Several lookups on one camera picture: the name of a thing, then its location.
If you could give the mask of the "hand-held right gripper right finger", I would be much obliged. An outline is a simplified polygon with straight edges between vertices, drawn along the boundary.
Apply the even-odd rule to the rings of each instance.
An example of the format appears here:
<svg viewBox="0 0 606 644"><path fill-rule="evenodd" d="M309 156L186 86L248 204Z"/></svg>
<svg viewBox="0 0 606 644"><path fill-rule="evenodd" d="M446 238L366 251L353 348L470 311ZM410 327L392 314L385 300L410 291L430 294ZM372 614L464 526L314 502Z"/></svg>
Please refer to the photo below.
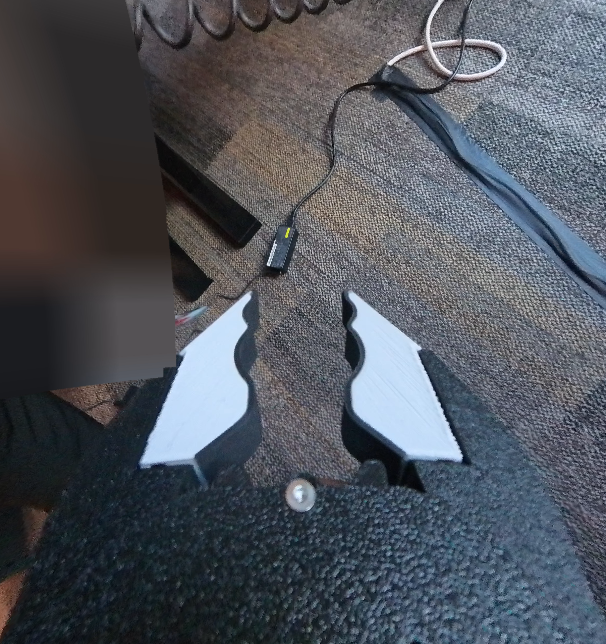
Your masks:
<svg viewBox="0 0 606 644"><path fill-rule="evenodd" d="M421 357L421 346L355 291L342 294L350 366L342 441L377 462L391 486L422 486L416 463L464 464L464 449Z"/></svg>

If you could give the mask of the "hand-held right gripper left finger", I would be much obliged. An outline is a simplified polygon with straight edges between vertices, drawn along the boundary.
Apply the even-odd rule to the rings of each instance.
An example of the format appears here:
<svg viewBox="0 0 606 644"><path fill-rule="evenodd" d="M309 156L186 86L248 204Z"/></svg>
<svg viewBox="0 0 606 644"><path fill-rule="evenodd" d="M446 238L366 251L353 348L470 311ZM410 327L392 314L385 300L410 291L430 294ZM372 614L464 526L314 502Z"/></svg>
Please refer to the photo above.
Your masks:
<svg viewBox="0 0 606 644"><path fill-rule="evenodd" d="M241 468L262 440L251 368L259 297L244 294L179 353L139 468L189 466L202 487Z"/></svg>

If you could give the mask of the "black power adapter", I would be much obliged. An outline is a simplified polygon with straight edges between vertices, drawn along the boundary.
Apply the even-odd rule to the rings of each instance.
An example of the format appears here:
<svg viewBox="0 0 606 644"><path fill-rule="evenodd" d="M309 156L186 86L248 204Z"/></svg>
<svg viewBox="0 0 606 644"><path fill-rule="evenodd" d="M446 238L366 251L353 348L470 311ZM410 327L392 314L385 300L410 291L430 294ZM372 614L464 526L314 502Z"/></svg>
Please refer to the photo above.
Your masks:
<svg viewBox="0 0 606 644"><path fill-rule="evenodd" d="M285 274L288 271L297 240L298 230L296 227L281 225L277 228L266 261L268 272Z"/></svg>

